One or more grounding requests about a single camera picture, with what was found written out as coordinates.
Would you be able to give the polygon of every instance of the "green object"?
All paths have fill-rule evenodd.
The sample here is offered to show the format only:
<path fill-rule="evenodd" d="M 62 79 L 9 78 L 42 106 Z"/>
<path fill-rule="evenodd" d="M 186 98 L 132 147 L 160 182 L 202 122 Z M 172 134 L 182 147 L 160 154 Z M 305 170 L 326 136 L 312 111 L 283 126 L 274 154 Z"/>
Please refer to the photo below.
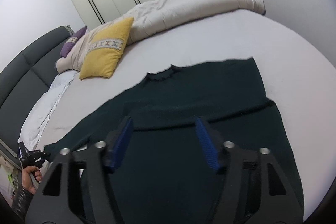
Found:
<path fill-rule="evenodd" d="M 206 163 L 195 133 L 203 116 L 225 140 L 258 151 L 267 147 L 288 177 L 303 209 L 303 192 L 281 115 L 265 95 L 253 58 L 175 67 L 147 76 L 80 121 L 55 144 L 72 151 L 104 140 L 124 116 L 134 133 L 121 167 L 110 176 L 125 223 L 204 223 L 225 175 Z M 85 172 L 86 217 L 93 220 Z"/>

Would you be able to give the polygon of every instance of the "headboard panel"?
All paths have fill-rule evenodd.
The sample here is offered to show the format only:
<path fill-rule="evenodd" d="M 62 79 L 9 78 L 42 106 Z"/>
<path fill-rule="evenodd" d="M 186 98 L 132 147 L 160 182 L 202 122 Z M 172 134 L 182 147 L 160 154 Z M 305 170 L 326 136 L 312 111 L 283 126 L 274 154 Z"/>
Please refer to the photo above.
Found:
<path fill-rule="evenodd" d="M 70 26 L 48 32 L 20 52 L 0 73 L 0 153 L 16 165 L 20 165 L 16 153 L 21 127 L 56 77 L 54 64 L 72 34 Z"/>

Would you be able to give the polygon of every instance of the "mattress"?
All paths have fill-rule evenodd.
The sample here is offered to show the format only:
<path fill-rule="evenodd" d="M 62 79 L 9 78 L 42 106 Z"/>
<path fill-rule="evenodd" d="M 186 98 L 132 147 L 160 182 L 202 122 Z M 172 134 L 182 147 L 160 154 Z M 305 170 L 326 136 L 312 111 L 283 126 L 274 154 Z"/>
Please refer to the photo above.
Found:
<path fill-rule="evenodd" d="M 76 76 L 37 149 L 57 142 L 81 119 L 139 83 L 148 72 L 163 71 L 171 64 L 189 66 L 249 57 L 255 59 L 266 95 L 282 115 L 302 181 L 306 219 L 336 176 L 336 69 L 294 31 L 247 10 L 190 22 L 127 47 L 110 79 L 80 81 Z"/>

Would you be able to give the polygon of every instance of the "metal bolt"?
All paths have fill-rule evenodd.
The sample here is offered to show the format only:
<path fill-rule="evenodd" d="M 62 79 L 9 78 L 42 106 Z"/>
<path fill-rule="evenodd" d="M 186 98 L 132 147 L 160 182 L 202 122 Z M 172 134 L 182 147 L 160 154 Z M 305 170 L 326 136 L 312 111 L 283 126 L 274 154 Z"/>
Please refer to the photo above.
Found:
<path fill-rule="evenodd" d="M 261 154 L 265 154 L 265 155 L 267 155 L 267 154 L 269 154 L 269 149 L 268 148 L 266 148 L 266 147 L 262 147 L 262 148 L 260 148 L 259 149 L 259 152 L 261 153 Z"/>
<path fill-rule="evenodd" d="M 235 147 L 235 144 L 233 142 L 228 142 L 228 141 L 224 142 L 223 145 L 226 148 L 234 148 Z"/>
<path fill-rule="evenodd" d="M 97 147 L 97 148 L 103 148 L 103 147 L 106 146 L 106 143 L 105 142 L 96 142 L 94 144 L 94 146 Z"/>
<path fill-rule="evenodd" d="M 70 149 L 69 148 L 63 148 L 61 149 L 61 151 L 59 152 L 61 155 L 66 155 L 69 154 Z"/>

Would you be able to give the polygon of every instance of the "purple pillow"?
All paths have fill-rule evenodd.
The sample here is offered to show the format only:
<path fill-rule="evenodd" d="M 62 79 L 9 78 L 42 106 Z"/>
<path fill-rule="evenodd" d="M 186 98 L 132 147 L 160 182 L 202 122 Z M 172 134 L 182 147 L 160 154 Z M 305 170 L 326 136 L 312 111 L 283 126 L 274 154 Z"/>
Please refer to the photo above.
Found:
<path fill-rule="evenodd" d="M 78 32 L 74 33 L 63 45 L 60 57 L 67 57 L 76 42 L 86 33 L 87 26 L 81 28 Z"/>

